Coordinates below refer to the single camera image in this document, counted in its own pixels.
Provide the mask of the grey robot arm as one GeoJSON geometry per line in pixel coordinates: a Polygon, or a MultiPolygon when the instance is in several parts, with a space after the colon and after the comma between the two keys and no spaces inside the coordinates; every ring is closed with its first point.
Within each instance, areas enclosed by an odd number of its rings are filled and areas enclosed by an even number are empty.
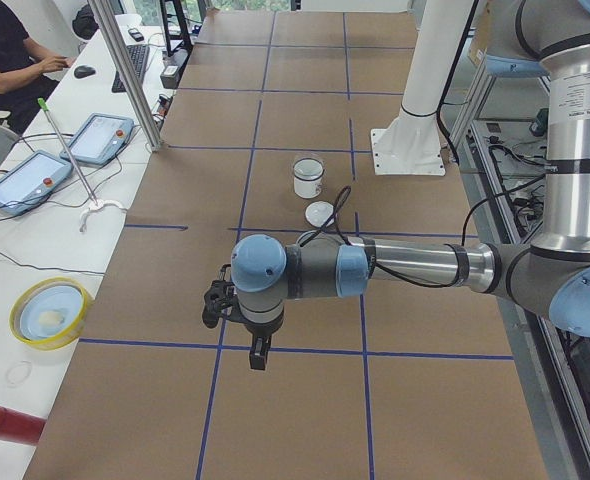
{"type": "Polygon", "coordinates": [[[252,235],[204,296],[202,319],[242,324],[261,368],[289,299],[351,297],[370,279],[465,286],[590,337],[590,1],[496,1],[490,57],[538,62],[551,79],[541,231],[526,245],[428,245],[317,232],[252,235]]]}

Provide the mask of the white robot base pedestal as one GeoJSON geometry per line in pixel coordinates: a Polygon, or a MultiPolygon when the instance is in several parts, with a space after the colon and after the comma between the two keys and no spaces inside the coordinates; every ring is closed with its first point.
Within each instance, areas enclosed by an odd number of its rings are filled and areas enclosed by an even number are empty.
{"type": "Polygon", "coordinates": [[[478,3],[430,0],[419,28],[398,116],[371,131],[377,175],[443,176],[439,108],[478,3]]]}

